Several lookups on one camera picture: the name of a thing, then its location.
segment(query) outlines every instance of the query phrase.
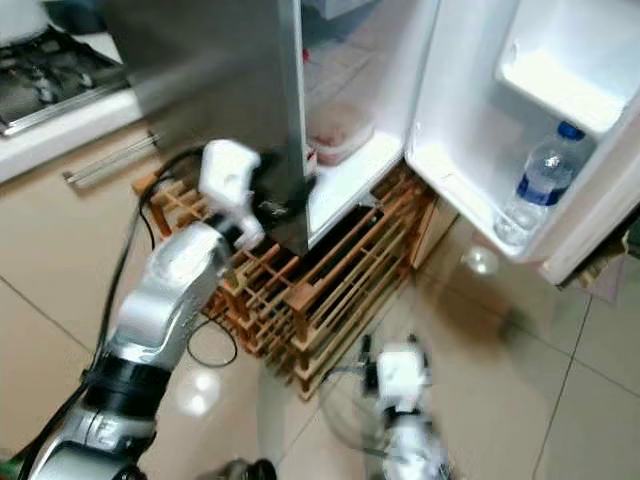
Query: food container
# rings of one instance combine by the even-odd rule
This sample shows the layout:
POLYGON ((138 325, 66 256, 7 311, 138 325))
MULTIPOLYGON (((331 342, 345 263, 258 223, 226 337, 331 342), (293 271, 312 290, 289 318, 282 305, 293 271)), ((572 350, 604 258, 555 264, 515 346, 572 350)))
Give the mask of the food container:
POLYGON ((373 118, 345 101, 330 101, 309 113, 307 142, 321 165, 336 166, 362 147, 373 135, 373 118))

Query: blue bottle cap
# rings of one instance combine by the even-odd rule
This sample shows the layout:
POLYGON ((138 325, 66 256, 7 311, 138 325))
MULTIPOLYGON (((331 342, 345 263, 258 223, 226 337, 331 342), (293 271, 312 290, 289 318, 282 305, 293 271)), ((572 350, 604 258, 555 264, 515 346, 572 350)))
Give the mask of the blue bottle cap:
POLYGON ((561 122, 560 125, 558 125, 558 135, 562 138, 575 141, 582 140, 584 138, 584 132, 582 130, 568 124, 567 122, 561 122))

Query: refrigerator shelf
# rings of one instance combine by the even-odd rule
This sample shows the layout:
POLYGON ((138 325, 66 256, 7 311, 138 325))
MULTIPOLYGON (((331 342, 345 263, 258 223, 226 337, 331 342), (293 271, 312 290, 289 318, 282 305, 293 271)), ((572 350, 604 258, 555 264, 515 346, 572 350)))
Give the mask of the refrigerator shelf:
POLYGON ((530 240, 525 246, 504 243, 496 235, 493 226, 502 217, 515 230, 522 229, 506 217, 489 195, 483 192, 483 185, 466 175, 456 165, 455 159, 439 146, 424 146, 407 154, 407 163, 424 178, 436 192, 446 198, 466 217, 503 255, 511 260, 528 260, 530 240))
POLYGON ((402 157, 402 139, 377 130, 353 155, 335 167, 318 167, 309 200, 312 248, 402 157))
POLYGON ((521 0, 496 78, 596 139, 640 87, 640 3, 521 0))

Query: water bottle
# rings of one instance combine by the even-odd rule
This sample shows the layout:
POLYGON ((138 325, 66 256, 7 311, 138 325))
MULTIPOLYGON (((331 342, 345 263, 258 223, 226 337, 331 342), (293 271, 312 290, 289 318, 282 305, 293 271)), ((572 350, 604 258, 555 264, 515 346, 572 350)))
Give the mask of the water bottle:
POLYGON ((562 122, 557 135, 529 153, 524 175, 494 226, 503 242, 522 246, 544 222, 577 175, 584 159, 579 145, 584 132, 562 122))

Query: refrigerator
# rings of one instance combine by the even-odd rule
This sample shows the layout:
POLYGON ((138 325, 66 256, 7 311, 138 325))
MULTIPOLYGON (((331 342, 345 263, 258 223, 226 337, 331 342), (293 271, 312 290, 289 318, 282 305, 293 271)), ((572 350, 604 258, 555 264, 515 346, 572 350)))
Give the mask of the refrigerator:
POLYGON ((307 211, 274 233, 296 253, 403 159, 496 250, 552 284, 640 200, 640 0, 108 0, 105 10, 162 150, 234 138, 278 152, 277 196, 310 173, 318 112, 362 130, 344 161, 318 168, 307 211), (530 241, 507 245, 494 224, 527 153, 561 121, 586 133, 590 154, 530 241))

